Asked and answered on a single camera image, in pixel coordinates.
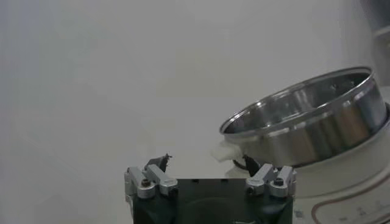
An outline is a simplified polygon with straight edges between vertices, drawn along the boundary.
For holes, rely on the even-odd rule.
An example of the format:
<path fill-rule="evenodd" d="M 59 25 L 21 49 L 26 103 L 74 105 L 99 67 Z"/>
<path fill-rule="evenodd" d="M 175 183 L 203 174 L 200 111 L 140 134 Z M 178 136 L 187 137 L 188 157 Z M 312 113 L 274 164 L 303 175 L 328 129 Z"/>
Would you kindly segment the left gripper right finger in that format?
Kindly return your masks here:
<path fill-rule="evenodd" d="M 250 177 L 245 180 L 246 193 L 250 196 L 269 194 L 277 198 L 293 197 L 296 194 L 297 172 L 291 166 L 283 166 L 281 169 L 272 164 L 260 164 L 253 158 L 243 156 L 246 169 Z"/>

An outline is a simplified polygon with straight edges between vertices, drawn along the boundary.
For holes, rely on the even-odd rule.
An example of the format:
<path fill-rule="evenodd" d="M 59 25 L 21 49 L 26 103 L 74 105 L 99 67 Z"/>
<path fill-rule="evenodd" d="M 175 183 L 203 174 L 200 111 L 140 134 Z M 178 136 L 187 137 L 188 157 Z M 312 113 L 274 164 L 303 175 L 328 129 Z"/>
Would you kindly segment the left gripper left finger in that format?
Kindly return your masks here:
<path fill-rule="evenodd" d="M 156 196 L 157 192 L 171 197 L 178 191 L 178 180 L 165 173 L 168 161 L 171 158 L 165 154 L 150 159 L 147 164 L 139 167 L 128 167 L 124 172 L 124 190 L 126 199 L 136 196 L 147 200 Z"/>

